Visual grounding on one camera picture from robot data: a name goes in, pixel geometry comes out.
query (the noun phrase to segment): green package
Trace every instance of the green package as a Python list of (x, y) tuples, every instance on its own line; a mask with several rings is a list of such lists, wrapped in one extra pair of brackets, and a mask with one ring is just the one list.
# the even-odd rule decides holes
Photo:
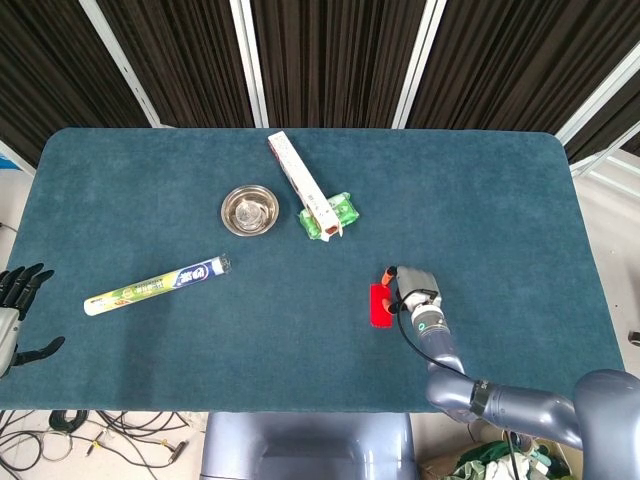
[[(339, 193), (338, 195), (334, 195), (333, 197), (327, 199), (327, 201), (329, 202), (329, 205), (331, 205), (331, 208), (333, 208), (333, 211), (336, 212), (336, 215), (338, 215), (340, 224), (343, 227), (346, 227), (347, 225), (351, 225), (360, 216), (360, 214), (356, 211), (356, 209), (353, 208), (350, 198), (351, 198), (350, 193), (342, 192), (342, 193)], [(302, 224), (304, 229), (307, 231), (307, 235), (309, 235), (309, 238), (311, 240), (319, 239), (320, 228), (318, 227), (318, 225), (316, 224), (316, 221), (313, 219), (313, 217), (307, 211), (306, 208), (300, 212), (299, 217), (300, 217), (300, 223)]]

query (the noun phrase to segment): stainless steel bowl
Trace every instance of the stainless steel bowl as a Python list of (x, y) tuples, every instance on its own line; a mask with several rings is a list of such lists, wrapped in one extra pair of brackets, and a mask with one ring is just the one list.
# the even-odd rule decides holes
[(278, 218), (278, 199), (260, 185), (244, 185), (222, 202), (222, 222), (241, 237), (253, 237), (269, 230)]

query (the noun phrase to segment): table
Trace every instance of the table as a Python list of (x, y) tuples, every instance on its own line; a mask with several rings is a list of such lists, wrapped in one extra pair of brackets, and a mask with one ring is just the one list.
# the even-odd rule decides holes
[[(2, 408), (432, 411), (424, 362), (369, 325), (369, 284), (435, 273), (467, 371), (570, 396), (622, 362), (560, 143), (543, 133), (288, 129), (323, 192), (360, 219), (311, 241), (273, 129), (66, 129), (42, 155), (10, 265), (45, 262)], [(225, 229), (243, 184), (265, 235)], [(226, 252), (230, 274), (96, 317), (83, 301)]]

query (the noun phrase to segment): robotic arm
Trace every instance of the robotic arm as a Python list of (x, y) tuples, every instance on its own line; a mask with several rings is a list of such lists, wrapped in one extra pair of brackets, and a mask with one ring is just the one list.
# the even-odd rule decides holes
[(551, 392), (473, 380), (464, 374), (431, 273), (388, 270), (398, 286), (396, 312), (406, 308), (427, 361), (427, 400), (463, 422), (483, 418), (506, 430), (584, 451), (584, 479), (640, 478), (640, 380), (600, 370), (576, 385), (574, 402)]
[(55, 338), (40, 349), (18, 353), (18, 335), (29, 307), (40, 286), (53, 276), (53, 270), (38, 273), (44, 265), (38, 263), (25, 269), (0, 273), (0, 378), (9, 369), (50, 357), (64, 343), (64, 337)]

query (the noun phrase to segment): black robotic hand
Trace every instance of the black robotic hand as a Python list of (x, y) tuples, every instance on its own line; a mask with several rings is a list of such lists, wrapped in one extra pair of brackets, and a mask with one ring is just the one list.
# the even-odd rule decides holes
[(19, 267), (12, 272), (0, 273), (0, 378), (12, 366), (17, 367), (53, 355), (64, 343), (64, 337), (57, 337), (40, 350), (17, 352), (20, 327), (36, 292), (53, 276), (53, 270), (38, 273), (42, 267), (44, 265), (38, 263), (26, 269)]

